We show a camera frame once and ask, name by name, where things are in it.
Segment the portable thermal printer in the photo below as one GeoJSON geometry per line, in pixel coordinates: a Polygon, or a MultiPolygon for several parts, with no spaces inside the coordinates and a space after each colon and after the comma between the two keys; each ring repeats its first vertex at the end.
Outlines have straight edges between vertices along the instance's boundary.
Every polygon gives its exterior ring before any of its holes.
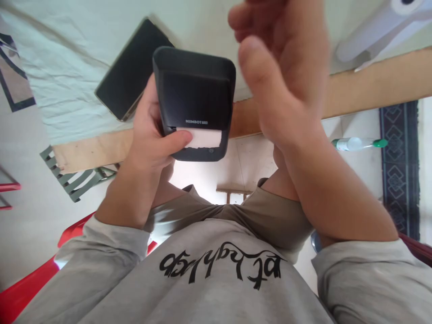
{"type": "Polygon", "coordinates": [[[164,135],[186,129],[192,142],[176,160],[212,162],[228,146],[235,89],[235,66],[226,58],[160,47],[153,70],[164,135]]]}

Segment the sweatshirt sleeve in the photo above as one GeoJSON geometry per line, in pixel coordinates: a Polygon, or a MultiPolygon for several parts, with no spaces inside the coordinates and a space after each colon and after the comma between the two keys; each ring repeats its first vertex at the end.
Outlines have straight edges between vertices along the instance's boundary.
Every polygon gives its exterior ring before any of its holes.
{"type": "Polygon", "coordinates": [[[83,236],[55,257],[61,270],[41,289],[16,323],[77,323],[147,254],[149,234],[90,218],[83,236]]]}
{"type": "Polygon", "coordinates": [[[432,269],[402,240],[337,243],[312,263],[338,324],[430,323],[432,269]]]}

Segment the fingernail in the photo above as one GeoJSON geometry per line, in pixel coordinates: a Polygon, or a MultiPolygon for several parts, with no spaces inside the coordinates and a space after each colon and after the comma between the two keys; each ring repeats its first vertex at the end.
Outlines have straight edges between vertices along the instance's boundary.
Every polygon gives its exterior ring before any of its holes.
{"type": "Polygon", "coordinates": [[[244,41],[242,42],[242,46],[246,47],[249,50],[255,50],[257,48],[263,47],[264,43],[259,37],[251,35],[244,39],[244,41]]]}
{"type": "Polygon", "coordinates": [[[192,134],[190,133],[190,132],[188,132],[187,130],[180,130],[180,133],[181,133],[181,135],[183,136],[183,139],[186,141],[186,142],[190,142],[191,140],[192,140],[192,134]]]}

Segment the leg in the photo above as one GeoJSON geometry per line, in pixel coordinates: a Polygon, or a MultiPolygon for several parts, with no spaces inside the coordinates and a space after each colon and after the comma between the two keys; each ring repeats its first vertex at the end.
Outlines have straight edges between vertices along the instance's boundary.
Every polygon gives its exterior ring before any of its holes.
{"type": "Polygon", "coordinates": [[[174,162],[162,170],[161,179],[159,181],[159,186],[157,187],[156,196],[154,197],[152,203],[152,208],[187,194],[186,191],[179,189],[169,183],[173,173],[174,162]]]}
{"type": "Polygon", "coordinates": [[[152,233],[157,243],[162,243],[175,232],[220,212],[223,206],[212,205],[201,198],[193,185],[179,189],[168,181],[174,164],[163,169],[152,209],[144,230],[152,233]]]}
{"type": "Polygon", "coordinates": [[[274,160],[279,169],[265,183],[259,183],[241,206],[229,205],[229,211],[237,222],[273,245],[294,264],[313,228],[277,147],[274,160]]]}
{"type": "Polygon", "coordinates": [[[261,189],[286,199],[299,201],[297,191],[285,165],[284,156],[276,145],[273,150],[273,158],[278,169],[265,181],[261,189]]]}

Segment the black phone screen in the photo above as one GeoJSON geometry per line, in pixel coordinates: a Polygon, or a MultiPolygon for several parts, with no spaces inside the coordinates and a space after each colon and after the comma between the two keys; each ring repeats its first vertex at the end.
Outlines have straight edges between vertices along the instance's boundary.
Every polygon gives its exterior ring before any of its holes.
{"type": "Polygon", "coordinates": [[[96,89],[96,96],[118,120],[126,120],[135,109],[153,73],[153,53],[160,46],[174,47],[145,19],[96,89]]]}

